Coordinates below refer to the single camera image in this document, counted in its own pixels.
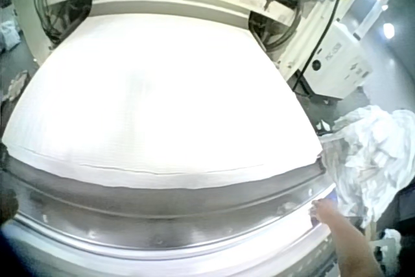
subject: finger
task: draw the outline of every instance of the finger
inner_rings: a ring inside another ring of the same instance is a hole
[[[319,200],[313,200],[312,202],[311,202],[311,204],[313,205],[313,207],[318,207],[318,205],[320,204],[320,201]]]
[[[316,210],[316,208],[311,208],[311,209],[309,210],[309,215],[310,215],[311,217],[317,217],[317,210]]]

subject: white fabric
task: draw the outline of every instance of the white fabric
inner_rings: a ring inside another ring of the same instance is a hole
[[[395,194],[414,178],[415,114],[359,108],[320,138],[323,162],[337,185],[340,210],[377,221]]]
[[[20,43],[20,36],[13,21],[3,22],[1,24],[1,33],[3,34],[7,51]]]
[[[56,175],[146,188],[260,180],[321,152],[247,30],[150,14],[85,20],[28,85],[4,142]]]
[[[393,239],[393,240],[395,240],[395,250],[396,250],[396,255],[398,256],[399,253],[401,252],[401,249],[402,249],[402,245],[401,245],[402,235],[401,235],[401,233],[399,233],[397,230],[391,230],[391,229],[387,228],[385,230],[385,235],[383,236],[382,239]]]

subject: wire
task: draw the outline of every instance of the wire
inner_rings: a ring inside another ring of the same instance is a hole
[[[51,27],[54,27],[54,25],[56,24],[56,22],[58,21],[58,18],[60,17],[60,15],[62,14],[63,10],[66,8],[66,6],[69,4],[69,0],[65,0],[64,3],[62,4],[62,6],[59,8],[59,11],[53,21],[53,23],[51,24]]]
[[[49,13],[49,5],[47,3],[47,0],[41,0],[40,7],[42,8],[43,14],[46,18],[48,31],[53,32],[59,38],[62,33],[51,25],[51,17]]]
[[[298,28],[298,25],[300,24],[300,21],[301,21],[302,11],[303,11],[302,10],[302,3],[299,0],[298,4],[297,4],[295,17],[294,17],[294,20],[292,21],[292,24],[285,31],[285,33],[281,37],[279,37],[276,41],[274,41],[272,43],[265,44],[265,47],[267,48],[267,52],[275,51],[280,45],[285,43],[287,40],[289,40],[292,37],[292,35],[294,35],[294,33],[296,32],[296,29]]]
[[[320,47],[320,45],[322,44],[322,42],[323,42],[324,38],[326,37],[327,32],[329,31],[329,29],[330,29],[330,27],[331,27],[331,24],[333,24],[333,21],[334,21],[334,19],[335,19],[335,16],[336,16],[336,11],[337,11],[338,4],[339,4],[339,3],[340,3],[340,0],[336,0],[336,3],[335,3],[335,5],[334,5],[334,7],[333,7],[333,11],[332,11],[332,13],[331,13],[331,15],[330,15],[330,18],[329,18],[329,22],[327,23],[327,26],[326,26],[326,28],[324,29],[323,34],[321,35],[320,39],[318,40],[318,42],[317,42],[316,46],[314,47],[314,49],[313,49],[312,53],[310,54],[310,57],[309,57],[309,58],[308,58],[308,60],[306,61],[306,63],[305,63],[305,65],[304,65],[303,69],[301,70],[300,74],[298,75],[297,80],[296,80],[296,83],[295,83],[295,84],[294,84],[294,86],[292,87],[292,90],[293,90],[293,91],[295,91],[295,90],[296,90],[296,88],[297,88],[298,84],[300,83],[301,78],[304,76],[305,71],[307,70],[307,68],[309,67],[309,65],[310,65],[311,61],[313,60],[314,55],[316,54],[316,52],[317,52],[318,48]]]
[[[272,25],[271,19],[267,19],[267,22],[265,23],[264,33],[261,38],[263,45],[265,45],[271,38],[271,33],[269,31],[269,29],[271,28],[271,25]]]
[[[33,0],[33,5],[34,5],[34,9],[35,9],[35,11],[36,11],[36,13],[39,17],[39,21],[40,21],[40,24],[41,24],[41,27],[42,27],[43,31],[45,32],[45,34],[49,37],[49,39],[53,43],[57,42],[58,39],[59,39],[59,33],[55,32],[55,31],[51,32],[50,28],[49,28],[49,25],[45,24],[45,21],[43,19],[43,15],[42,15],[42,13],[40,12],[40,9],[39,9],[39,1],[38,0]]]

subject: white bag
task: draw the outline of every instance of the white bag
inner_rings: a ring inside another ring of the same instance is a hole
[[[20,43],[20,36],[13,21],[6,21],[1,24],[1,32],[5,40],[6,50],[11,50]]]

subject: human arm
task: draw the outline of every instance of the human arm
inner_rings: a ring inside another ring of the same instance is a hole
[[[381,277],[383,273],[364,236],[329,199],[313,202],[316,218],[327,224],[335,244],[342,277]]]

